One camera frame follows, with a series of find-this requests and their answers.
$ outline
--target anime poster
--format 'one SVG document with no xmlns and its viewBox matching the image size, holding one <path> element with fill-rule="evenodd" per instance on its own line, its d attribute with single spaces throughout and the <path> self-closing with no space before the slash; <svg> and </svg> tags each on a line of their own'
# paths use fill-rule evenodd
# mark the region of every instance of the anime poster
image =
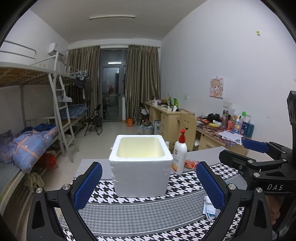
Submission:
<svg viewBox="0 0 296 241">
<path fill-rule="evenodd" d="M 215 78 L 210 82 L 210 96 L 223 98 L 224 95 L 224 79 Z"/>
</svg>

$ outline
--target styrofoam box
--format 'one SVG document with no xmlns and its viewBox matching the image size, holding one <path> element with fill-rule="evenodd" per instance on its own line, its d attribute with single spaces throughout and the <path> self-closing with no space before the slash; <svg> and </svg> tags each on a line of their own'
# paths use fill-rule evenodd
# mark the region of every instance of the styrofoam box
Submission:
<svg viewBox="0 0 296 241">
<path fill-rule="evenodd" d="M 109 157 L 117 196 L 164 196 L 172 160 L 160 135 L 118 135 Z"/>
</svg>

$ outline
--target cardboard box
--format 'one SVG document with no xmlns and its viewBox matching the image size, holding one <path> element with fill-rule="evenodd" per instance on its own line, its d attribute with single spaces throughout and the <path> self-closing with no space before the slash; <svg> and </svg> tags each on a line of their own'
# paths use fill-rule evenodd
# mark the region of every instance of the cardboard box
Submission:
<svg viewBox="0 0 296 241">
<path fill-rule="evenodd" d="M 160 134 L 160 121 L 159 120 L 154 121 L 154 134 L 155 135 Z"/>
</svg>

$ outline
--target wall outlet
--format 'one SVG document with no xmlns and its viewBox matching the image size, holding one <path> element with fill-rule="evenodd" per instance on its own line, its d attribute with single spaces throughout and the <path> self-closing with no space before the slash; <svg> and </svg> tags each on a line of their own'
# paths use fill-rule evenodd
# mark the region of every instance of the wall outlet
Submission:
<svg viewBox="0 0 296 241">
<path fill-rule="evenodd" d="M 228 101 L 223 101 L 223 107 L 225 108 L 231 108 L 232 107 L 232 103 L 228 102 Z"/>
</svg>

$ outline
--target green bottle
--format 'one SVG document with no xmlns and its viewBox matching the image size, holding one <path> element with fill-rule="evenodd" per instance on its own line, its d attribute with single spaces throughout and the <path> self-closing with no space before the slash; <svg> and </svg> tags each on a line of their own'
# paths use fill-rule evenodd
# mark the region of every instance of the green bottle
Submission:
<svg viewBox="0 0 296 241">
<path fill-rule="evenodd" d="M 178 101 L 176 98 L 174 98 L 174 106 L 178 107 Z"/>
</svg>

